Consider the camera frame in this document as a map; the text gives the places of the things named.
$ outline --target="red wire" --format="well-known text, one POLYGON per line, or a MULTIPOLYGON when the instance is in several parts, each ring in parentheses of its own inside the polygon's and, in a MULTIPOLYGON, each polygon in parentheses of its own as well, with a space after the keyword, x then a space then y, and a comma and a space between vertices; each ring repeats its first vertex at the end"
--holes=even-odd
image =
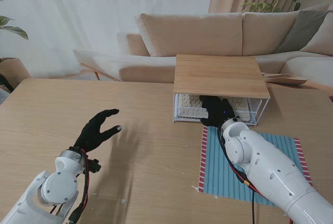
MULTIPOLYGON (((85 158, 85 162, 87 164, 87 170, 88 171, 86 171, 85 174, 86 174, 86 176, 88 178, 87 185, 88 185, 88 188, 89 188, 89 163, 88 163, 88 157, 87 157, 87 153, 85 152, 85 150, 84 149, 81 149, 81 150, 84 152, 84 158, 85 158)), ((85 196, 84 204, 83 204, 83 207, 82 207, 82 211, 85 209, 85 206, 88 203, 88 188, 87 188, 87 194, 85 196)))
MULTIPOLYGON (((236 169, 234 169, 230 164, 229 166, 231 167, 231 169, 233 170, 233 172, 238 175, 240 178, 242 178, 242 176, 240 176, 240 174, 237 172, 236 169)), ((252 190, 256 191, 259 195, 261 195, 262 197, 265 198, 265 196, 263 196, 253 185, 249 184, 248 187, 250 187, 252 190)))

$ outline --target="cable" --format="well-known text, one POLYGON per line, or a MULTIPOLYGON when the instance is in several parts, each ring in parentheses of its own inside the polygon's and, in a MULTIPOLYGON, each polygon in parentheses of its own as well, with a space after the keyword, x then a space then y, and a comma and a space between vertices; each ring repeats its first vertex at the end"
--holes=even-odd
POLYGON ((88 156, 86 154, 86 151, 84 149, 78 150, 80 154, 83 157, 84 161, 84 189, 83 189, 83 195, 82 200, 79 206, 71 213, 68 220, 69 223, 77 223, 79 221, 79 218, 85 209, 87 203, 88 203, 88 188, 89 188, 89 163, 88 163, 88 156))
MULTIPOLYGON (((264 197, 256 188, 255 186, 249 182, 247 180, 247 178, 244 178, 242 175, 241 175, 241 172, 235 168, 234 164, 230 161, 228 155, 227 155, 227 152, 226 152, 226 149, 225 149, 225 146, 224 146, 224 143, 225 143, 225 140, 221 134, 221 127, 222 127, 222 124, 220 124, 217 128, 217 138, 219 140, 219 143, 220 143, 220 146, 221 146, 221 149, 223 151, 223 154, 225 156, 225 158, 227 159, 228 163, 229 163, 229 166, 231 167, 232 171, 239 177, 243 180, 243 183, 245 183, 251 190, 252 190, 252 223, 254 224, 254 193, 258 193, 260 196, 264 197)), ((289 224, 293 224, 293 221, 291 219, 289 219, 289 224)))
POLYGON ((64 205, 64 203, 62 203, 62 204, 60 205, 60 207, 59 207, 59 209, 58 209, 56 215, 58 215, 58 213, 60 213, 60 210, 62 209, 63 205, 64 205))
POLYGON ((254 191, 252 191, 252 224, 254 224, 254 191))
POLYGON ((224 146, 224 143, 225 143, 225 140, 223 138, 223 136, 221 135, 221 127, 222 127, 222 124, 220 124, 217 128, 217 138, 219 140, 219 143, 220 143, 220 146, 221 146, 221 149, 224 153, 224 156, 225 158, 227 159, 228 163, 229 163, 229 166, 231 167, 232 171, 242 180, 243 183, 245 183, 251 190, 254 190, 256 191, 259 195, 261 195, 262 197, 264 197, 256 188, 255 186, 249 182, 247 180, 247 178, 245 178, 243 175, 241 175, 241 172, 235 168, 234 164, 230 161, 228 155, 227 155, 227 152, 226 152, 226 149, 225 149, 225 146, 224 146))
POLYGON ((52 208, 52 210, 50 211, 50 214, 52 214, 53 211, 54 211, 56 208, 57 208, 57 205, 54 205, 53 208, 52 208))
POLYGON ((88 163, 88 157, 87 154, 85 152, 85 150, 81 149, 81 152, 83 153, 83 157, 85 160, 84 163, 84 169, 85 169, 85 181, 84 181, 84 191, 83 191, 83 197, 82 197, 82 202, 83 203, 83 207, 82 207, 82 211, 85 209, 85 206, 88 203, 88 188, 89 188, 89 163, 88 163))

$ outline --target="white robotic arm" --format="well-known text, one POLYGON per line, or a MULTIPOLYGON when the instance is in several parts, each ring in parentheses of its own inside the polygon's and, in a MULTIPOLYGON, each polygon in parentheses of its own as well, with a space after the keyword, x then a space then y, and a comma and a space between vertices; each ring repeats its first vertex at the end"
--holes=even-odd
POLYGON ((76 176, 84 170, 83 159, 75 151, 63 151, 55 160, 56 172, 43 171, 36 176, 1 224, 63 223, 78 197, 76 176), (56 215, 41 208, 60 204, 63 206, 56 215))
POLYGON ((289 157, 236 118, 227 120, 222 130, 228 158, 265 198, 297 224, 333 224, 333 206, 289 157))

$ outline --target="gray cushion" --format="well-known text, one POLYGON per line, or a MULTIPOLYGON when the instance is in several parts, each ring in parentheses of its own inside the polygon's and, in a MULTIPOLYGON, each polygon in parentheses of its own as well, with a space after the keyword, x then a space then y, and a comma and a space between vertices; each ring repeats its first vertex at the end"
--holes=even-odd
POLYGON ((317 33, 329 12, 332 11, 301 10, 289 33, 275 53, 299 51, 305 47, 317 33))

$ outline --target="robotic arm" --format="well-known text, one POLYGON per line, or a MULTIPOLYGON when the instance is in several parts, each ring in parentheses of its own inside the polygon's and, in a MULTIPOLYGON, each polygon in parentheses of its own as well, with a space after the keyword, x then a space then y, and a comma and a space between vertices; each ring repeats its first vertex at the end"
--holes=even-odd
MULTIPOLYGON (((115 126, 103 133, 100 126, 107 117, 119 112, 117 109, 104 110, 93 117, 83 128, 74 147, 63 151, 55 160, 56 171, 50 174, 41 172, 30 183, 29 187, 10 210, 1 224, 61 224, 66 219, 79 192, 77 177, 85 173, 85 189, 88 188, 89 172, 98 172, 101 166, 98 160, 88 159, 87 152, 99 147, 114 134, 121 131, 121 126, 115 126), (58 206, 55 215, 41 206, 58 206)), ((70 223, 76 223, 87 203, 87 195, 69 217, 70 223)))
POLYGON ((235 117, 227 99, 200 99, 209 114, 201 122, 221 129, 221 148, 232 164, 243 168, 245 183, 250 182, 297 224, 333 224, 333 206, 310 186, 289 157, 235 117))

